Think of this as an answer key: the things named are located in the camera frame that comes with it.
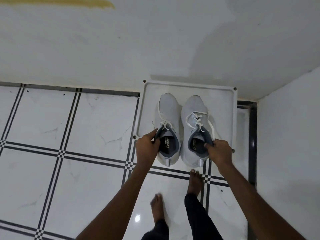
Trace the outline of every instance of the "tiled floor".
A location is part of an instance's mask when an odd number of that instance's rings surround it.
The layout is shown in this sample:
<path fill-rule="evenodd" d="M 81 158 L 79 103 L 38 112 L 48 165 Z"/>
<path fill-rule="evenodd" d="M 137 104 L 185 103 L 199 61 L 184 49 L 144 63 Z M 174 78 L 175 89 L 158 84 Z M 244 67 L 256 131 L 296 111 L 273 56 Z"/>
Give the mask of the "tiled floor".
<path fill-rule="evenodd" d="M 106 206 L 136 163 L 137 97 L 0 87 L 0 239 L 72 239 Z M 248 111 L 238 109 L 234 164 L 248 174 Z M 155 160 L 124 239 L 151 230 L 149 202 L 164 197 L 170 239 L 192 239 L 183 204 L 190 168 Z M 246 239 L 247 222 L 209 160 L 200 202 L 222 237 Z"/>

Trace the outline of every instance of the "yellow stripe on wall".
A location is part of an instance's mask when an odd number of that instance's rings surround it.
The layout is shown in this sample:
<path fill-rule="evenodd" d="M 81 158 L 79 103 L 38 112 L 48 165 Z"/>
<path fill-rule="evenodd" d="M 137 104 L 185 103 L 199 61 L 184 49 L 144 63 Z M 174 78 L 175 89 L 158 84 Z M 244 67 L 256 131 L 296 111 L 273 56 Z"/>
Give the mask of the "yellow stripe on wall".
<path fill-rule="evenodd" d="M 108 0 L 0 0 L 0 5 L 56 5 L 115 9 L 113 3 Z"/>

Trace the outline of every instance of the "right shoe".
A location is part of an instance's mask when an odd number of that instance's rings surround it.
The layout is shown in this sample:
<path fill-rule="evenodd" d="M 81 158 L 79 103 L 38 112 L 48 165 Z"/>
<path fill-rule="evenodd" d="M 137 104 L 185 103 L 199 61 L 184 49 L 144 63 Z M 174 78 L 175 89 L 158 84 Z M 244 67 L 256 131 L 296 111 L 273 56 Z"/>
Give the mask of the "right shoe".
<path fill-rule="evenodd" d="M 182 161 L 191 168 L 203 167 L 209 157 L 205 143 L 213 145 L 214 127 L 208 120 L 208 109 L 201 97 L 188 98 L 181 111 L 183 124 Z"/>
<path fill-rule="evenodd" d="M 180 156 L 179 121 L 178 101 L 171 93 L 162 94 L 154 115 L 154 126 L 159 128 L 154 140 L 160 138 L 157 159 L 167 167 L 175 164 Z"/>

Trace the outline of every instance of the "black pants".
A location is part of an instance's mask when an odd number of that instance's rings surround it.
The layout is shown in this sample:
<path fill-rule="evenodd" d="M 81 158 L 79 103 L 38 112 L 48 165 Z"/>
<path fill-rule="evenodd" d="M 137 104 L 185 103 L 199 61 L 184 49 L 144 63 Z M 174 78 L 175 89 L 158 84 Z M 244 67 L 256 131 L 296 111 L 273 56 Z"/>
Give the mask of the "black pants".
<path fill-rule="evenodd" d="M 184 205 L 191 226 L 193 240 L 222 240 L 216 226 L 194 193 L 189 193 L 185 196 Z M 154 228 L 142 237 L 142 240 L 168 239 L 169 227 L 165 220 L 159 220 Z"/>

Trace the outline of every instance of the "insole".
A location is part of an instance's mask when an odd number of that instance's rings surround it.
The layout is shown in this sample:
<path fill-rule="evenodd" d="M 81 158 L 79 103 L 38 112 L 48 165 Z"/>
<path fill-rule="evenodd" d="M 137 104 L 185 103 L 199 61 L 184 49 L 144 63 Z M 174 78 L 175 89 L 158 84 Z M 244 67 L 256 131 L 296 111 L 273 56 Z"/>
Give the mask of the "insole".
<path fill-rule="evenodd" d="M 160 138 L 159 151 L 170 154 L 176 150 L 176 143 L 173 136 L 164 136 Z"/>
<path fill-rule="evenodd" d="M 205 142 L 198 138 L 193 138 L 191 140 L 190 148 L 199 154 L 207 152 L 207 149 L 205 148 Z"/>

